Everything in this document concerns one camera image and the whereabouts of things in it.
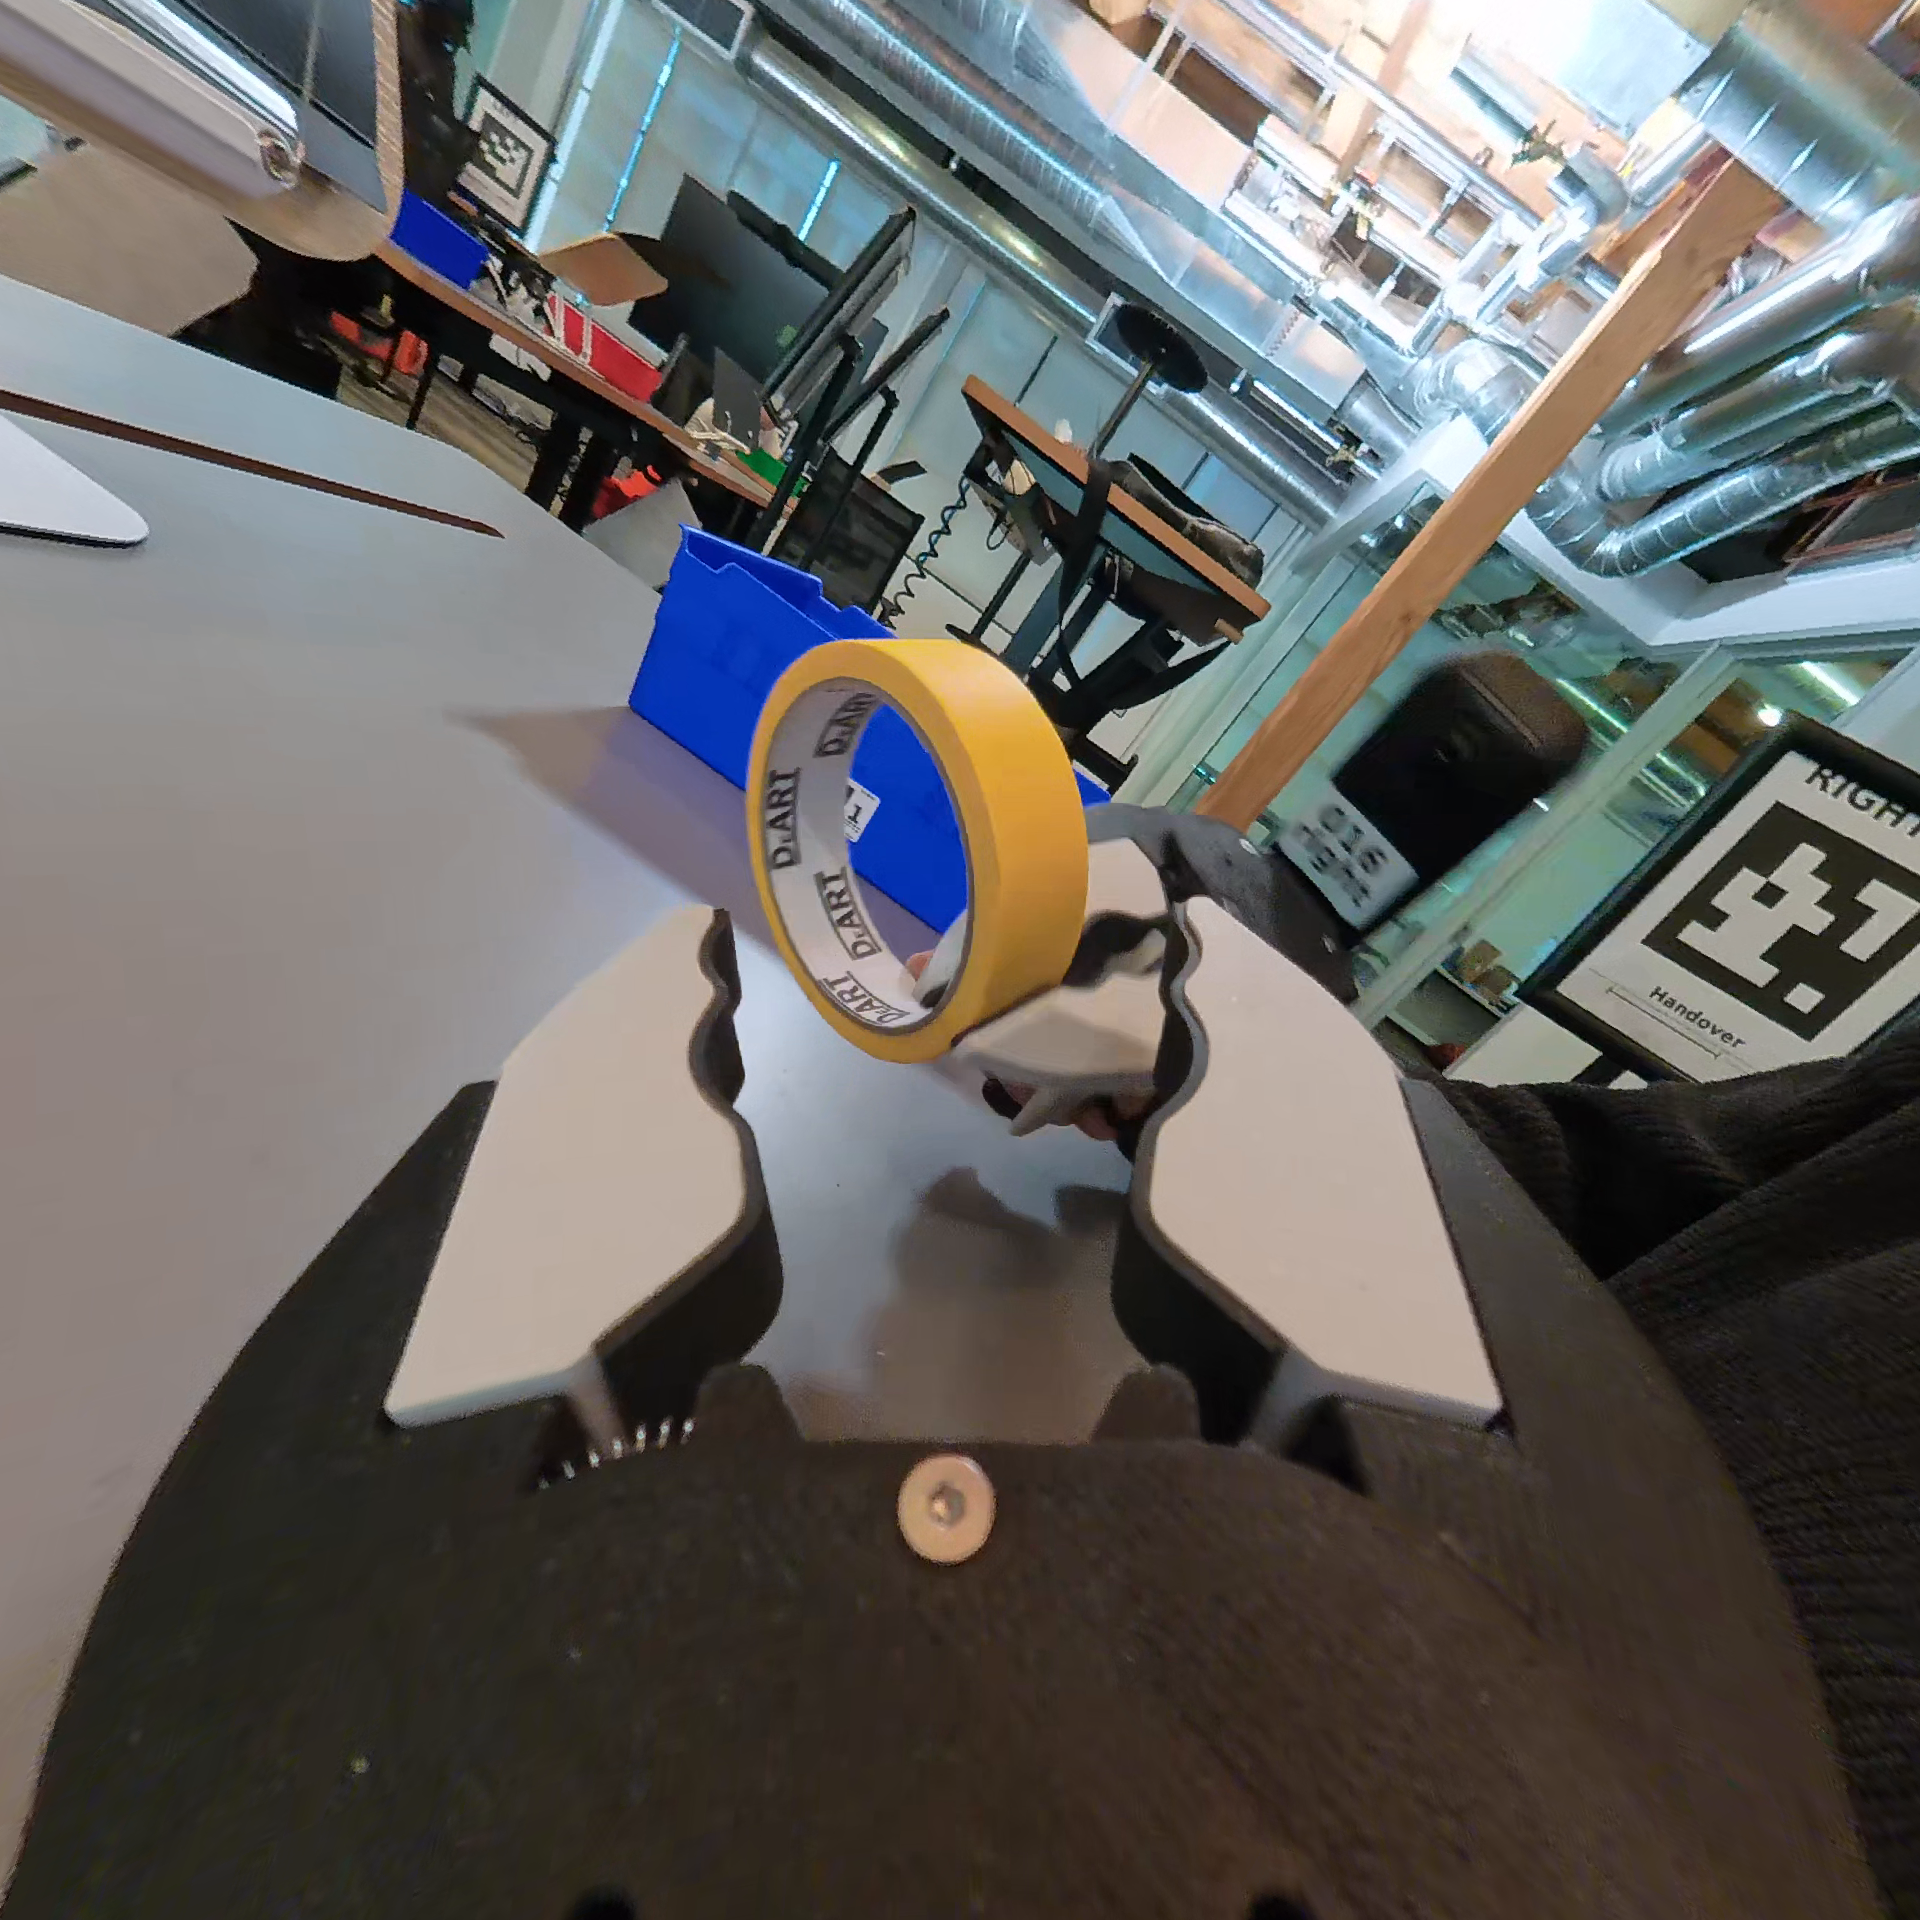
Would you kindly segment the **grey panel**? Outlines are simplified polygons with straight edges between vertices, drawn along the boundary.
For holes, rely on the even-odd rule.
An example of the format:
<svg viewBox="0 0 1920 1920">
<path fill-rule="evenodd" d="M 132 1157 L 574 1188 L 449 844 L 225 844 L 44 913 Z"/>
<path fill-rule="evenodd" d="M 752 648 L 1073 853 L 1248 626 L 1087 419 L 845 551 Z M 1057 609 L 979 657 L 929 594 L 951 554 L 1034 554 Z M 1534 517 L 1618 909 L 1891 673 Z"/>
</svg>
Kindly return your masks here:
<svg viewBox="0 0 1920 1920">
<path fill-rule="evenodd" d="M 653 481 L 653 477 L 616 477 L 593 492 L 593 517 L 580 522 L 580 535 L 623 565 L 640 591 L 667 591 L 675 554 L 686 542 L 686 522 L 696 534 L 692 492 L 686 481 Z"/>
</svg>

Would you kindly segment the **black computer monitor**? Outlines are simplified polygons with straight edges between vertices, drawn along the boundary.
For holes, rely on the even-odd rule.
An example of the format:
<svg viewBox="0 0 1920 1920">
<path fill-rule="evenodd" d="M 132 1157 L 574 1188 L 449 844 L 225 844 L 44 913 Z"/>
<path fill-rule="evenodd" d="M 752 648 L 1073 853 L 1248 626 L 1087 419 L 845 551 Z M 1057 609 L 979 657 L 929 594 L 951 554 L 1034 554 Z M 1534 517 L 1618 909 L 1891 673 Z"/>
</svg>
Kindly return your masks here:
<svg viewBox="0 0 1920 1920">
<path fill-rule="evenodd" d="M 810 317 L 832 294 L 840 260 L 781 229 L 752 198 L 720 198 L 696 173 L 682 180 L 661 245 L 686 260 L 667 272 L 667 294 L 636 303 L 636 335 L 653 344 L 692 344 L 766 380 L 799 339 Z"/>
</svg>

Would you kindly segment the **red storage bin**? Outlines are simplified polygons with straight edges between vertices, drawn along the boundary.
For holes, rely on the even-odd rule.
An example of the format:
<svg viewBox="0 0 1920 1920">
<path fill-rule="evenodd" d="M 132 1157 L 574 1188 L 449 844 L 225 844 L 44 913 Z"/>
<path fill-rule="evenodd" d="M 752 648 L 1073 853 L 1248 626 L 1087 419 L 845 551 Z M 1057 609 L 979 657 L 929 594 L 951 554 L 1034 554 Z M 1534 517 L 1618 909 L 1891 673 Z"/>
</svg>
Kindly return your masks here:
<svg viewBox="0 0 1920 1920">
<path fill-rule="evenodd" d="M 574 361 L 600 361 L 623 344 L 629 361 L 667 362 L 667 344 L 636 335 L 629 307 L 587 307 L 580 290 L 570 290 L 570 285 L 554 285 L 544 317 L 554 317 L 554 339 Z"/>
</svg>

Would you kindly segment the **white document stand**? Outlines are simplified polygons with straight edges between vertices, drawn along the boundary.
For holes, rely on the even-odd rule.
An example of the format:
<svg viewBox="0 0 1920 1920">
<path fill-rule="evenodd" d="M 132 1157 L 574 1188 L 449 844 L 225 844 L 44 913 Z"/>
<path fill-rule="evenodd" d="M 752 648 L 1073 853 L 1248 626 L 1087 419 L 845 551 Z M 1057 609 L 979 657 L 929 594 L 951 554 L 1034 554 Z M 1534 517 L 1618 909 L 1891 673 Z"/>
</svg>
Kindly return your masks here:
<svg viewBox="0 0 1920 1920">
<path fill-rule="evenodd" d="M 303 184 L 303 106 L 202 16 L 167 0 L 4 0 L 4 100 L 83 148 L 141 158 L 209 208 L 280 208 Z M 0 428 L 0 522 L 49 542 L 147 542 L 147 517 L 83 467 Z"/>
</svg>

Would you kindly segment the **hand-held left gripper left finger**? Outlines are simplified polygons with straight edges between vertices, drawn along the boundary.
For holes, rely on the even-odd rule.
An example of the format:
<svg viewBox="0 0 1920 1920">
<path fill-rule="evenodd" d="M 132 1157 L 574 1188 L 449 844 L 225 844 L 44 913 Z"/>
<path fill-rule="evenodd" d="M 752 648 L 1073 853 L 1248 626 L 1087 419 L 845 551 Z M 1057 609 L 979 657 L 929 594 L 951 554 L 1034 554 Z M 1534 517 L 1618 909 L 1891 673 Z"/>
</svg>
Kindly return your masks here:
<svg viewBox="0 0 1920 1920">
<path fill-rule="evenodd" d="M 675 1446 L 781 1311 L 740 1118 L 736 928 L 675 909 L 498 1069 L 386 1420 L 563 1401 L 580 1446 Z"/>
</svg>

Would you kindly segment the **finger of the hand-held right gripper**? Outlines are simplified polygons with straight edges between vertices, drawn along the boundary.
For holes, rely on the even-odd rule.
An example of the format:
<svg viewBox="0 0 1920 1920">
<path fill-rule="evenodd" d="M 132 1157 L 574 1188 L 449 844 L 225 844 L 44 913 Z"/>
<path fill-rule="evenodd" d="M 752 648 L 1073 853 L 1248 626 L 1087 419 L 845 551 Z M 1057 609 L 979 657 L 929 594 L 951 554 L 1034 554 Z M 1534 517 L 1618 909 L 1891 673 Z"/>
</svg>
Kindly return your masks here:
<svg viewBox="0 0 1920 1920">
<path fill-rule="evenodd" d="M 1137 840 L 1087 840 L 1087 913 L 1071 958 L 1071 986 L 1178 981 L 1190 958 L 1165 870 Z"/>
<path fill-rule="evenodd" d="M 1157 1100 L 1165 990 L 1150 976 L 1057 986 L 951 1043 L 951 1061 L 1014 1096 L 1014 1136 L 1107 1113 L 1147 1118 Z"/>
</svg>

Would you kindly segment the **large silver ventilation duct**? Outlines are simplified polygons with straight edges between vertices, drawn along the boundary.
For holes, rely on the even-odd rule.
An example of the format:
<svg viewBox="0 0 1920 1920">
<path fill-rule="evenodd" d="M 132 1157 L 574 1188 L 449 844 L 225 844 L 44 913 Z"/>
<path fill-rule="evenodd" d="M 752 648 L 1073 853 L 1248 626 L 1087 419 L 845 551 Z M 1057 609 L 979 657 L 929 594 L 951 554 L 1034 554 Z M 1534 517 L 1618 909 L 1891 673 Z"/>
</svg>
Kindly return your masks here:
<svg viewBox="0 0 1920 1920">
<path fill-rule="evenodd" d="M 1379 458 L 1458 399 L 1423 319 L 1335 247 L 1334 168 L 1233 132 L 1083 9 L 755 9 L 760 35 L 970 173 L 1023 229 L 1178 319 L 1222 384 Z"/>
</svg>

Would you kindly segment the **open cardboard box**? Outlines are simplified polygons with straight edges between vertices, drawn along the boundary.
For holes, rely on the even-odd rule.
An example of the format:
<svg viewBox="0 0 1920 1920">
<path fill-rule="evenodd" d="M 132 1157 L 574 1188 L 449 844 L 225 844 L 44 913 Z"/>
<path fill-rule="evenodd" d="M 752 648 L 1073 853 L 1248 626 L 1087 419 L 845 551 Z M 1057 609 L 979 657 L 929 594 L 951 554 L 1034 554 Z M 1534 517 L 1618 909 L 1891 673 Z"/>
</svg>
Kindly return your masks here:
<svg viewBox="0 0 1920 1920">
<path fill-rule="evenodd" d="M 574 290 L 587 307 L 636 307 L 661 303 L 667 278 L 645 254 L 645 236 L 593 229 L 557 247 L 535 247 L 535 260 Z"/>
</svg>

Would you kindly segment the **black computer case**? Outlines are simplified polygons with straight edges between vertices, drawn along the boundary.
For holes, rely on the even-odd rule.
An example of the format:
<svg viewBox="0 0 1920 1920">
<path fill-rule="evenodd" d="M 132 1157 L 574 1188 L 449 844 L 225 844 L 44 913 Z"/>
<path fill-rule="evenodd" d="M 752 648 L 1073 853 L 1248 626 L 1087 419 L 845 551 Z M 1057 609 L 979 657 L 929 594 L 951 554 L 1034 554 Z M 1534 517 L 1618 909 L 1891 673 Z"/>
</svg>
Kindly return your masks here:
<svg viewBox="0 0 1920 1920">
<path fill-rule="evenodd" d="M 772 535 L 772 565 L 817 577 L 832 609 L 878 616 L 922 522 L 929 517 L 914 509 L 858 477 L 845 453 L 817 453 Z"/>
</svg>

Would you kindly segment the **small blue storage bin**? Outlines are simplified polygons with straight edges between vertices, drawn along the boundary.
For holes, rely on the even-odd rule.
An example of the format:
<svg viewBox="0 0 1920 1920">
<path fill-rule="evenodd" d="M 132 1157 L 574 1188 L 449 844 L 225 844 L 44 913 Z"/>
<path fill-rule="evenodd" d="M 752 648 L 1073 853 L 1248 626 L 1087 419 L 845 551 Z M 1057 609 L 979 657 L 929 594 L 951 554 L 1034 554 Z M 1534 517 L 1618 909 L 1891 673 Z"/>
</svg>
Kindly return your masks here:
<svg viewBox="0 0 1920 1920">
<path fill-rule="evenodd" d="M 488 245 L 449 218 L 442 208 L 418 198 L 401 184 L 397 198 L 397 225 L 392 225 L 392 245 L 422 260 L 430 278 L 456 285 L 463 294 L 488 278 Z"/>
</svg>

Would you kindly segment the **silver duct with elbow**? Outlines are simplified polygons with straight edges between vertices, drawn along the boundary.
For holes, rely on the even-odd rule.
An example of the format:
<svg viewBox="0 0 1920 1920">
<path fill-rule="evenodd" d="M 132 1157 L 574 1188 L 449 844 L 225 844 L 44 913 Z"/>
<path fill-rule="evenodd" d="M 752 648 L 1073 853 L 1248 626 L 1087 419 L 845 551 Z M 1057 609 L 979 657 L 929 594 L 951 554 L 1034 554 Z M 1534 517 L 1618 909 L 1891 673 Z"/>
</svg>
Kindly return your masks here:
<svg viewBox="0 0 1920 1920">
<path fill-rule="evenodd" d="M 1761 173 L 1783 213 L 1729 260 L 1665 354 L 1633 372 L 1522 517 L 1584 577 L 1653 577 L 1852 481 L 1917 467 L 1917 82 L 1830 9 L 1741 9 L 1678 89 L 1682 158 Z M 1432 362 L 1484 449 L 1543 384 L 1499 344 Z"/>
</svg>

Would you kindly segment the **black monitor on arm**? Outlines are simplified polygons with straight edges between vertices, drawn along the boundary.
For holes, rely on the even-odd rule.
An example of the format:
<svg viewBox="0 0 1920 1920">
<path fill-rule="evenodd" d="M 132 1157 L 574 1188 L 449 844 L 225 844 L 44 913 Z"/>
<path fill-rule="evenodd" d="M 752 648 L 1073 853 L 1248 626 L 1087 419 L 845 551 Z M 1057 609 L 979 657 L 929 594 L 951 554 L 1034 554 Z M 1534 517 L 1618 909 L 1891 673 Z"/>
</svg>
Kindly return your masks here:
<svg viewBox="0 0 1920 1920">
<path fill-rule="evenodd" d="M 897 294 L 914 254 L 914 208 L 893 213 L 871 245 L 840 272 L 817 307 L 799 319 L 796 344 L 760 380 L 760 413 L 796 428 L 786 467 L 813 467 L 832 433 L 823 402 L 852 402 L 865 335 L 878 307 Z"/>
</svg>

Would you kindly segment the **yellow masking tape roll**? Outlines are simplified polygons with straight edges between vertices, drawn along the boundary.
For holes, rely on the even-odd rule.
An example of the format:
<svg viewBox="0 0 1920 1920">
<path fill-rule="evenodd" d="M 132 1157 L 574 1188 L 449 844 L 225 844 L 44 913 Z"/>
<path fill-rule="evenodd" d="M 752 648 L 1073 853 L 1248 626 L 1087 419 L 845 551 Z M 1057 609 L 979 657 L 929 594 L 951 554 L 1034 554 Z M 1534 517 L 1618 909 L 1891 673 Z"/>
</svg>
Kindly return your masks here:
<svg viewBox="0 0 1920 1920">
<path fill-rule="evenodd" d="M 922 745 L 958 826 L 970 934 L 922 1007 L 852 870 L 845 803 L 871 719 Z M 933 1061 L 1066 986 L 1087 920 L 1087 812 L 1041 706 L 970 641 L 823 641 L 799 655 L 752 745 L 752 865 L 810 1007 L 878 1061 Z"/>
</svg>

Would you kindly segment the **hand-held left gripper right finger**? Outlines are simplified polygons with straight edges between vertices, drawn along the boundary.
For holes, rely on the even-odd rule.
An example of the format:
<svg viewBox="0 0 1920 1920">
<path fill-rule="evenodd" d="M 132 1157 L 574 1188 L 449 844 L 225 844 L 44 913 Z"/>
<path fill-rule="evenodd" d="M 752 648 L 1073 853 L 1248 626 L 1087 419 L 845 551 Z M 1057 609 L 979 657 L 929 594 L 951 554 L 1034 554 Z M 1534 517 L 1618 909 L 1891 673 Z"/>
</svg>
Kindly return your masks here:
<svg viewBox="0 0 1920 1920">
<path fill-rule="evenodd" d="M 1216 1446 L 1324 1401 L 1489 1430 L 1502 1392 L 1382 1043 L 1216 901 L 1171 913 L 1157 1107 L 1132 1148 L 1118 1332 Z"/>
</svg>

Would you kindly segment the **blue bin with marker sticker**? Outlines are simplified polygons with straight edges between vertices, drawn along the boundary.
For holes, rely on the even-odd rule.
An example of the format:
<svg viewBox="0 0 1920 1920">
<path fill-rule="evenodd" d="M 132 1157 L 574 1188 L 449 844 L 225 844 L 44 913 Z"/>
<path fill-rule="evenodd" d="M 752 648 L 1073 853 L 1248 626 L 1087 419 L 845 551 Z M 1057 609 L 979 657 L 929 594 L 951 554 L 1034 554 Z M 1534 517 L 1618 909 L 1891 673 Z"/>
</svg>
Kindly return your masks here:
<svg viewBox="0 0 1920 1920">
<path fill-rule="evenodd" d="M 686 534 L 629 706 L 740 787 L 772 681 L 823 641 L 878 637 L 871 616 L 832 609 L 817 577 Z M 933 934 L 970 909 L 951 803 L 897 713 L 878 713 L 852 755 L 852 870 Z"/>
</svg>

